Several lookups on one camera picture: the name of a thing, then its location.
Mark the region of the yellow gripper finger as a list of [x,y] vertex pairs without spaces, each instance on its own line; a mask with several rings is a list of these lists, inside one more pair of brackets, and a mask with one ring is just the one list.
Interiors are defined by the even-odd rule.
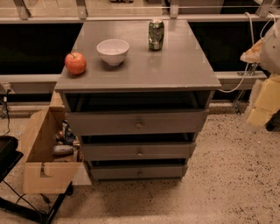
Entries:
[[247,123],[264,127],[280,110],[280,76],[257,80],[249,99]]

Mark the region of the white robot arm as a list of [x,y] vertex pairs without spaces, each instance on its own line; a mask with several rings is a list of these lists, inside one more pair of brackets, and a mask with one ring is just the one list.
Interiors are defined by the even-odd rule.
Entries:
[[253,89],[252,108],[247,123],[264,127],[280,110],[280,19],[278,19],[251,48],[244,52],[241,61],[257,63],[270,73],[265,81],[258,81]]

